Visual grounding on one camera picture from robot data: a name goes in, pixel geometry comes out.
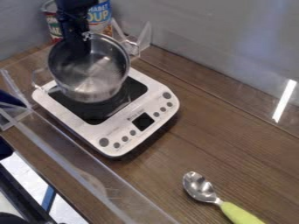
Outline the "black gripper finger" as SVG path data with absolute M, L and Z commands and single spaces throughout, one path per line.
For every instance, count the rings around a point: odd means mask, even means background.
M 60 20 L 60 30 L 63 42 L 75 58 L 81 58 L 89 53 L 89 25 L 88 21 L 79 20 Z

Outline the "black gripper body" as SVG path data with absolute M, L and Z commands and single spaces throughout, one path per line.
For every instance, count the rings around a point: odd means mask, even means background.
M 67 22 L 71 20 L 87 21 L 89 8 L 99 0 L 55 0 L 57 20 Z

